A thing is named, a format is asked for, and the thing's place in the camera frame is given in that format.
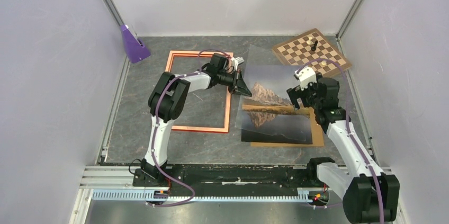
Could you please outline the mountain landscape photo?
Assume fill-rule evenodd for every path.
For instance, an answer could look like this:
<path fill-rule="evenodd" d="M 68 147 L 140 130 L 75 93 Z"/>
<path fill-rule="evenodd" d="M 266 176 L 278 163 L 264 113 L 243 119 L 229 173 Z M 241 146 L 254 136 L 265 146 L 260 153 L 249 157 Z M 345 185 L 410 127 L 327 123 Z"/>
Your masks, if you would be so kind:
<path fill-rule="evenodd" d="M 252 96 L 240 100 L 242 141 L 313 143 L 309 110 L 297 110 L 286 92 L 298 83 L 294 70 L 283 65 L 247 65 L 244 80 Z"/>

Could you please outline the brown frame backing board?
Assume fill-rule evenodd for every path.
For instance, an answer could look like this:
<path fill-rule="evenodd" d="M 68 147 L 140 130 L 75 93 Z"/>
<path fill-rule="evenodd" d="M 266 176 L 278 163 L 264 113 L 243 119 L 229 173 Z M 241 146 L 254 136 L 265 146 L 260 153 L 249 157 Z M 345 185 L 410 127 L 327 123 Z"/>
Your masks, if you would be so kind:
<path fill-rule="evenodd" d="M 252 147 L 323 147 L 321 126 L 312 108 L 266 106 L 247 110 L 241 140 Z"/>

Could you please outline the orange picture frame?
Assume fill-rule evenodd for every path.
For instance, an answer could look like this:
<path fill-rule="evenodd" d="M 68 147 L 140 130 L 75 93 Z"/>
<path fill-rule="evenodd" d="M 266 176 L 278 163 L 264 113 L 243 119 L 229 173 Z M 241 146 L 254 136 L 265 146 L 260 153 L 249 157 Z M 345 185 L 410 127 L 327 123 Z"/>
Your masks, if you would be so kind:
<path fill-rule="evenodd" d="M 199 51 L 171 50 L 168 55 L 165 71 L 171 72 L 175 57 L 211 58 L 213 54 L 214 54 L 213 51 L 206 51 L 200 54 Z M 226 99 L 224 101 L 224 122 L 221 128 L 173 125 L 172 130 L 187 131 L 187 132 L 203 132 L 203 133 L 228 133 L 230 122 L 230 104 L 231 104 L 231 94 L 229 92 L 226 92 Z"/>

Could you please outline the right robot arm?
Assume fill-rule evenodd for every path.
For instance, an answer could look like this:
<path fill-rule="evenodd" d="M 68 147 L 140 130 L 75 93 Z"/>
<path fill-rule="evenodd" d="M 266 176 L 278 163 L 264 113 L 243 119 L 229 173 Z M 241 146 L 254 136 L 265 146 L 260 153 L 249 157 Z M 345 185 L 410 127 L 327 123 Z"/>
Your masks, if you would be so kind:
<path fill-rule="evenodd" d="M 314 110 L 316 122 L 334 143 L 347 171 L 324 158 L 312 159 L 306 180 L 313 186 L 325 183 L 342 200 L 350 223 L 393 222 L 397 217 L 400 183 L 373 160 L 354 131 L 346 110 L 339 106 L 339 82 L 333 78 L 307 79 L 287 94 L 295 108 Z"/>

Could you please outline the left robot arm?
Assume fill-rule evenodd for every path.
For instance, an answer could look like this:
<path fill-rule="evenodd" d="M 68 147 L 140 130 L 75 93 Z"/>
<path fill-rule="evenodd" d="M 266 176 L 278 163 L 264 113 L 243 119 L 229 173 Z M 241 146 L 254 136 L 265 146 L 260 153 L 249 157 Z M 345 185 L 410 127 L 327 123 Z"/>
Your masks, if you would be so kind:
<path fill-rule="evenodd" d="M 151 114 L 150 141 L 147 153 L 134 172 L 134 186 L 162 186 L 168 179 L 165 167 L 168 160 L 168 142 L 174 122 L 181 115 L 189 93 L 210 89 L 216 85 L 228 88 L 230 94 L 252 96 L 244 82 L 239 65 L 242 57 L 225 52 L 213 53 L 208 63 L 187 74 L 162 73 L 148 106 Z"/>

